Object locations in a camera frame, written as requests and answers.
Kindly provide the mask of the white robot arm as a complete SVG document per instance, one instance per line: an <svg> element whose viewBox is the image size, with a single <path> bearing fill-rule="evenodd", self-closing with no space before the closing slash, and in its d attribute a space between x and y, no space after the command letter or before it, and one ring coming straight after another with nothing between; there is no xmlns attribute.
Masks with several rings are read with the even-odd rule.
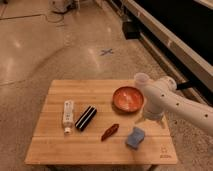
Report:
<svg viewBox="0 0 213 171"><path fill-rule="evenodd" d="M138 73L134 81L146 98L143 115L147 119L159 121L168 110L213 136L213 107L175 94L177 84L172 77L152 80L148 75Z"/></svg>

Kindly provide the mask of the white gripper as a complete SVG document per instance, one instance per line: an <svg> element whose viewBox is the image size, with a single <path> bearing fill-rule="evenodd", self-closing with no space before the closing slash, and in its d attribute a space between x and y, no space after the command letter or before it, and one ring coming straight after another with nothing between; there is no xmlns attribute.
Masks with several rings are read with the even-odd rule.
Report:
<svg viewBox="0 0 213 171"><path fill-rule="evenodd" d="M148 108L147 106L144 107L143 109L143 115L145 118L149 119L149 120L160 120L159 121L159 125L161 126L161 128L165 128L165 123L163 121L163 110L161 108ZM135 121L135 124L138 124L142 121L144 121L144 117L141 116L140 118L138 118Z"/></svg>

